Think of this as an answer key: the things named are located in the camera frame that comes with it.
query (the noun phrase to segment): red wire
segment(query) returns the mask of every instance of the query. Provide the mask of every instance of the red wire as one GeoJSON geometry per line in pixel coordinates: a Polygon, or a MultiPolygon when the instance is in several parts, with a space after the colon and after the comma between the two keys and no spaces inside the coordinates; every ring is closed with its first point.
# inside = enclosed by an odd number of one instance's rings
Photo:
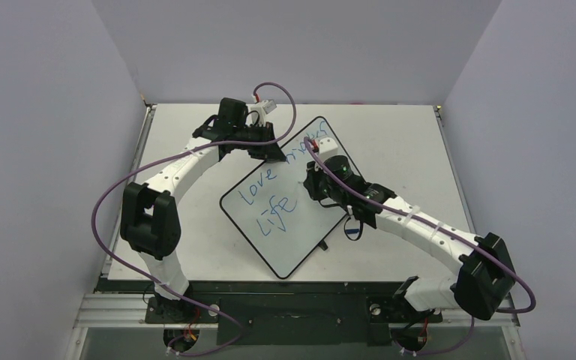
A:
{"type": "Polygon", "coordinates": [[[200,318],[200,309],[198,307],[195,307],[195,317],[193,318],[193,321],[189,322],[189,325],[184,328],[184,331],[182,332],[183,335],[188,334],[189,336],[191,336],[191,326],[200,318]]]}
{"type": "Polygon", "coordinates": [[[423,333],[427,333],[427,326],[429,324],[429,317],[425,318],[425,324],[423,325],[423,329],[421,330],[421,333],[418,334],[418,336],[423,335],[423,333]]]}

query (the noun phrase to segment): white table surface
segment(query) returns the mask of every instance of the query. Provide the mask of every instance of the white table surface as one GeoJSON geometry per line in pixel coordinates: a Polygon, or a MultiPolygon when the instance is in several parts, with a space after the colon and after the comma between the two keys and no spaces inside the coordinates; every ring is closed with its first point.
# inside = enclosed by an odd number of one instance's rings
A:
{"type": "MultiPolygon", "coordinates": [[[[141,164],[179,153],[193,130],[217,111],[217,104],[158,104],[141,164]]],[[[290,105],[279,105],[270,115],[276,135],[288,128],[291,114],[290,105]]],[[[469,229],[431,106],[298,105],[293,133],[315,116],[328,119],[367,181],[392,189],[453,227],[469,229]]],[[[404,281],[412,275],[438,277],[448,271],[397,236],[366,226],[361,240],[350,241],[338,226],[325,240],[327,251],[315,249],[287,280],[276,278],[219,207],[220,197],[258,163],[245,151],[234,151],[209,169],[180,201],[178,255],[190,280],[404,281]]],[[[145,181],[159,169],[139,174],[136,181],[145,181]]],[[[117,241],[115,253],[147,270],[126,241],[117,241]]],[[[145,280],[116,261],[108,278],[145,280]]]]}

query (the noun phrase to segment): love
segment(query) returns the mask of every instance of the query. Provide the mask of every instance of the love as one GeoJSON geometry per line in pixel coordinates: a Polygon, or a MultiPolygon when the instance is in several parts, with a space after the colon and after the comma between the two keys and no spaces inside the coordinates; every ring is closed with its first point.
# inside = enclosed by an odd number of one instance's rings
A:
{"type": "Polygon", "coordinates": [[[264,187],[264,179],[266,180],[272,180],[277,178],[276,175],[272,175],[272,169],[267,169],[266,170],[266,174],[264,176],[263,172],[259,173],[259,180],[256,181],[256,184],[252,184],[251,186],[248,187],[248,193],[250,194],[250,201],[248,201],[248,199],[246,198],[246,196],[244,196],[244,194],[241,191],[237,191],[239,193],[239,196],[244,199],[244,201],[248,204],[248,205],[253,205],[253,203],[255,202],[255,200],[253,199],[255,197],[255,195],[257,195],[257,192],[264,187]]]}

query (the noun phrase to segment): whiteboard frame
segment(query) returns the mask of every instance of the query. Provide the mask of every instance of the whiteboard frame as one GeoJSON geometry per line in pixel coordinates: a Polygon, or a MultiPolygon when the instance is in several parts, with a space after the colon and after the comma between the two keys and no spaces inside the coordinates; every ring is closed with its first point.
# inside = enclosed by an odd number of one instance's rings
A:
{"type": "MultiPolygon", "coordinates": [[[[341,139],[339,139],[339,136],[337,135],[337,133],[335,133],[335,129],[332,128],[332,126],[330,125],[330,123],[328,122],[328,119],[323,116],[323,115],[317,115],[315,116],[312,120],[310,120],[306,125],[304,125],[304,127],[302,127],[298,133],[296,133],[295,135],[293,135],[292,137],[290,137],[282,146],[280,146],[281,149],[284,148],[284,146],[288,146],[288,144],[290,144],[291,141],[293,141],[296,137],[298,137],[299,135],[302,135],[302,133],[310,126],[312,125],[316,120],[319,119],[323,119],[323,121],[325,121],[325,123],[328,125],[328,128],[330,129],[330,131],[332,132],[332,134],[334,134],[334,137],[337,139],[337,144],[343,149],[343,152],[345,152],[347,154],[348,160],[349,162],[352,164],[354,170],[356,170],[356,172],[362,177],[363,175],[361,174],[361,171],[359,170],[359,168],[356,166],[356,164],[354,163],[354,160],[352,160],[352,157],[350,156],[350,153],[346,150],[346,148],[344,148],[344,144],[341,142],[341,139]]],[[[310,249],[310,251],[306,254],[306,256],[304,256],[303,259],[301,259],[301,261],[299,261],[299,263],[297,263],[297,265],[295,265],[294,268],[292,268],[292,270],[290,270],[290,272],[288,273],[288,275],[286,275],[285,277],[281,277],[276,271],[275,269],[269,264],[268,261],[266,261],[266,258],[262,255],[262,253],[259,252],[259,250],[257,250],[257,248],[255,247],[255,244],[253,244],[253,242],[246,236],[246,234],[244,233],[244,231],[237,225],[237,223],[235,222],[235,220],[233,220],[233,218],[230,216],[230,214],[228,213],[228,211],[222,206],[222,201],[224,200],[224,197],[226,197],[228,194],[231,193],[231,191],[234,191],[242,182],[244,182],[244,180],[248,179],[249,176],[253,175],[260,167],[264,166],[264,164],[266,164],[267,161],[263,161],[262,163],[260,163],[258,166],[255,166],[254,169],[252,169],[248,174],[246,174],[246,176],[244,176],[243,178],[241,178],[240,181],[237,182],[237,184],[233,185],[226,193],[224,193],[224,195],[222,195],[222,197],[220,197],[220,209],[222,209],[222,212],[226,215],[227,218],[229,218],[230,222],[235,226],[235,228],[241,233],[242,236],[244,236],[244,239],[246,239],[246,242],[248,242],[248,244],[250,244],[251,247],[253,247],[253,249],[255,250],[255,252],[257,253],[257,255],[259,255],[259,257],[264,261],[264,263],[268,266],[268,268],[272,271],[272,273],[274,274],[274,276],[276,276],[277,278],[281,279],[281,280],[286,280],[287,278],[290,278],[290,276],[293,274],[293,272],[295,272],[296,269],[299,268],[299,266],[301,266],[301,264],[313,253],[313,251],[315,249],[317,249],[318,246],[320,246],[321,242],[324,242],[326,240],[326,238],[328,237],[328,235],[330,235],[330,233],[332,233],[332,231],[334,229],[336,229],[339,224],[341,224],[341,221],[343,221],[345,218],[347,218],[347,214],[341,216],[341,219],[339,219],[339,221],[337,221],[337,223],[330,228],[330,230],[328,230],[328,232],[323,236],[323,238],[321,238],[321,240],[319,240],[313,247],[312,249],[310,249]]]]}

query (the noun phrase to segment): black cable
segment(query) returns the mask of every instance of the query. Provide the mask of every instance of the black cable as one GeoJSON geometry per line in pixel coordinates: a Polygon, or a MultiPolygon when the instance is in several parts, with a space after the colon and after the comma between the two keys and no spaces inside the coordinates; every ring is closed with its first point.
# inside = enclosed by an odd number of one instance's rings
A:
{"type": "Polygon", "coordinates": [[[420,321],[427,319],[428,317],[433,315],[434,312],[436,312],[436,309],[423,311],[414,320],[410,321],[407,325],[405,325],[405,327],[401,328],[400,330],[395,330],[394,332],[398,333],[399,335],[402,335],[404,337],[405,335],[401,334],[401,332],[404,332],[405,330],[411,328],[412,326],[416,325],[420,321]]]}
{"type": "Polygon", "coordinates": [[[153,290],[155,290],[155,283],[150,283],[147,285],[145,291],[142,292],[142,301],[147,305],[149,305],[149,303],[145,300],[145,295],[147,295],[147,290],[149,290],[149,287],[153,287],[153,290]]]}
{"type": "Polygon", "coordinates": [[[346,219],[346,222],[343,224],[343,233],[346,234],[346,237],[348,238],[348,240],[355,242],[357,240],[359,240],[361,238],[361,236],[363,236],[363,221],[359,221],[358,222],[358,235],[356,236],[356,238],[351,238],[350,234],[347,233],[347,223],[351,220],[351,217],[348,217],[346,219]]]}
{"type": "Polygon", "coordinates": [[[325,209],[330,209],[330,208],[336,208],[336,207],[341,207],[341,205],[337,204],[336,202],[333,202],[332,204],[323,204],[321,202],[321,200],[319,200],[319,205],[321,205],[322,208],[325,209]]]}
{"type": "Polygon", "coordinates": [[[249,111],[246,113],[246,118],[252,113],[257,113],[257,121],[255,121],[255,123],[253,124],[253,126],[257,126],[257,124],[260,123],[260,119],[261,119],[260,112],[257,110],[249,111]]]}
{"type": "Polygon", "coordinates": [[[211,124],[211,122],[215,119],[217,119],[218,116],[217,115],[211,115],[209,116],[205,121],[204,121],[204,125],[208,125],[211,124]]]}

